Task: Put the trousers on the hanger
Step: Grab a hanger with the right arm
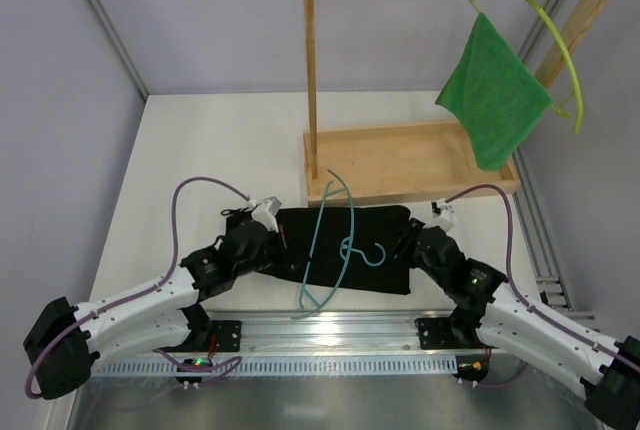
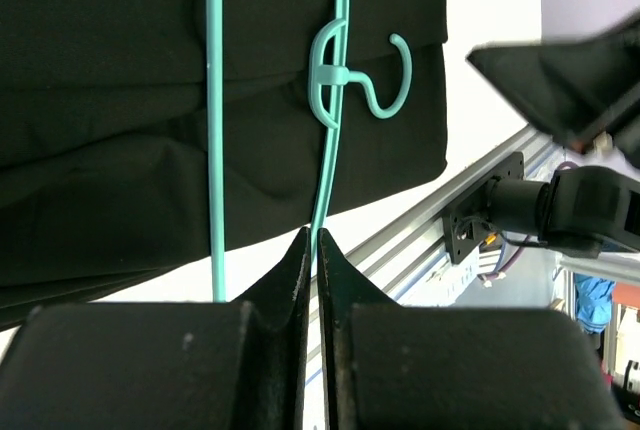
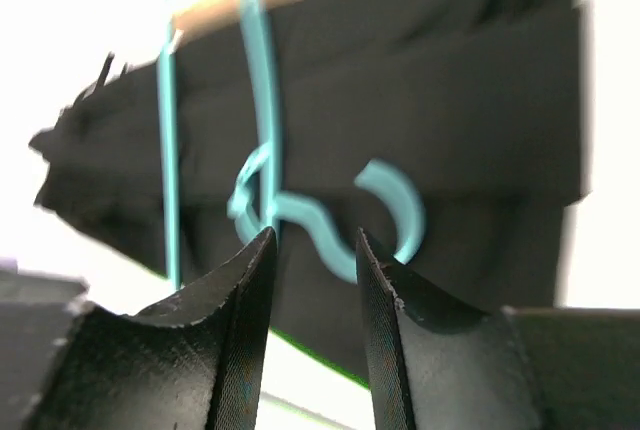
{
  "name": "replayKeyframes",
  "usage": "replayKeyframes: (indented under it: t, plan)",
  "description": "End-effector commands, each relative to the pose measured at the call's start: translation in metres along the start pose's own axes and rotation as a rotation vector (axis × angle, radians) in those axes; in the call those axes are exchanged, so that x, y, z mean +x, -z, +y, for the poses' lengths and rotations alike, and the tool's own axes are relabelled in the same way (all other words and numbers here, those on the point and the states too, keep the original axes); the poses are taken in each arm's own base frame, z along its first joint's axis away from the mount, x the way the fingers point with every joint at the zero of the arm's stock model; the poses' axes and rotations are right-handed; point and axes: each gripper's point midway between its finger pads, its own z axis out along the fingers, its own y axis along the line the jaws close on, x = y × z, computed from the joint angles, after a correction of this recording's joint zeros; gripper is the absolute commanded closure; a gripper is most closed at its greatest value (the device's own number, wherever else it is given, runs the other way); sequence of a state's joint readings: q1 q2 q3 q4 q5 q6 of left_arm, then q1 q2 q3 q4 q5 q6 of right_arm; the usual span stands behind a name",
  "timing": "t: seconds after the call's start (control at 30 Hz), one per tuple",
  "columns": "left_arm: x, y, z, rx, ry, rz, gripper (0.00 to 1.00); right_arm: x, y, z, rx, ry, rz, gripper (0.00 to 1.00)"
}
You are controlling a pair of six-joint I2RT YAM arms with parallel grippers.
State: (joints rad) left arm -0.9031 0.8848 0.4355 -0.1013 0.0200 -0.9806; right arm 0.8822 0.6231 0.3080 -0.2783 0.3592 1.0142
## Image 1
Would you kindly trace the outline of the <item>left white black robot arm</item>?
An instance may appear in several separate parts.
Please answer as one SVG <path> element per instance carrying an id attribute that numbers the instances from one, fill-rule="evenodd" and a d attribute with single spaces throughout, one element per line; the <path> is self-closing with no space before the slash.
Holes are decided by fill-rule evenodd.
<path id="1" fill-rule="evenodd" d="M 278 221 L 246 217 L 163 277 L 93 302 L 50 301 L 23 341 L 31 365 L 26 395 L 54 400 L 118 359 L 199 346 L 209 331 L 203 302 L 231 290 L 241 276 L 282 265 L 281 230 Z"/>

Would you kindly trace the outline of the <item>black trousers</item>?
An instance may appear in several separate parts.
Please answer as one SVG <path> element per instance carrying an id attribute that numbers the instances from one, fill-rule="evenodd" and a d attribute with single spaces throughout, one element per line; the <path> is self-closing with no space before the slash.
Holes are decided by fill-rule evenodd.
<path id="1" fill-rule="evenodd" d="M 408 295 L 409 267 L 391 252 L 410 216 L 401 205 L 284 208 L 277 221 L 293 262 L 263 274 L 315 286 Z"/>

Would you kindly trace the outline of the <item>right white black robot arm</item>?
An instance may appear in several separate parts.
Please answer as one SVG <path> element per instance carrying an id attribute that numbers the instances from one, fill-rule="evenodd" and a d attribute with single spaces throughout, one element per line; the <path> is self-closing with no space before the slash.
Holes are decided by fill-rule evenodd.
<path id="1" fill-rule="evenodd" d="M 582 398 L 607 427 L 638 427 L 638 338 L 604 335 L 526 296 L 507 274 L 467 257 L 439 226 L 410 220 L 393 256 L 454 302 L 448 320 L 460 345 L 505 350 Z"/>

